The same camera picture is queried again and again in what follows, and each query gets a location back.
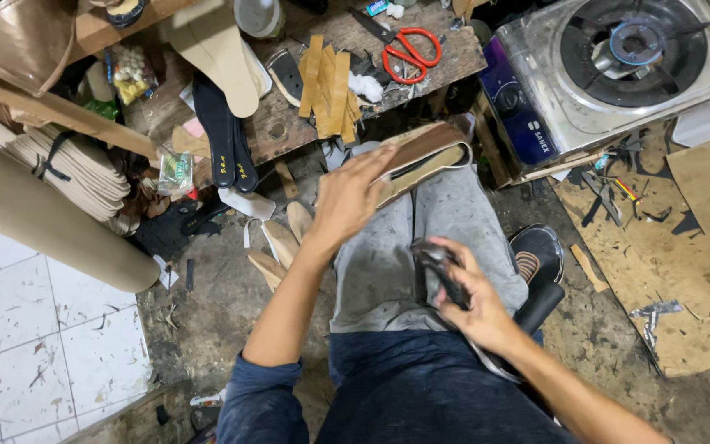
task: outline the stainless steel stove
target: stainless steel stove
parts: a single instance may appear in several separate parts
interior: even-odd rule
[[[479,78],[523,171],[710,100],[704,0],[562,0],[500,27]]]

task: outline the cotton ball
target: cotton ball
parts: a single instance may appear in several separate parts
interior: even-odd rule
[[[385,9],[385,14],[394,17],[396,20],[400,20],[402,16],[404,16],[404,6],[388,3],[388,8]]]
[[[350,71],[349,85],[353,93],[363,95],[373,104],[379,103],[383,99],[383,86],[372,76],[361,76]]]

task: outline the gray sweatpants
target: gray sweatpants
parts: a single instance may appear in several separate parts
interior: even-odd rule
[[[528,298],[513,253],[475,171],[439,173],[378,211],[339,250],[331,333],[432,329],[443,331],[431,300],[439,280],[417,276],[409,245],[442,236],[465,244],[510,315]]]

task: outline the hand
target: hand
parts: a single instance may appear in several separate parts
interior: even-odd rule
[[[383,145],[352,157],[340,168],[320,177],[316,215],[306,236],[334,252],[344,241],[355,236],[374,214],[377,198],[385,186],[383,181],[371,182],[398,150],[394,144]]]
[[[491,352],[502,355],[515,347],[518,339],[525,333],[508,316],[506,308],[500,302],[495,288],[478,268],[476,257],[468,247],[448,238],[429,237],[429,242],[447,247],[454,253],[462,267],[448,266],[452,280],[459,282],[462,290],[470,295],[470,310],[464,311],[456,304],[447,301],[444,288],[440,288],[435,304],[440,315],[457,326],[468,338]]]

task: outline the stove burner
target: stove burner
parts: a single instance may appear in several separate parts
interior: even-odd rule
[[[590,0],[563,31],[563,66],[576,86],[606,104],[661,104],[703,70],[708,25],[676,0]]]
[[[648,65],[662,56],[664,37],[644,21],[625,21],[613,30],[610,51],[619,62],[627,65]]]

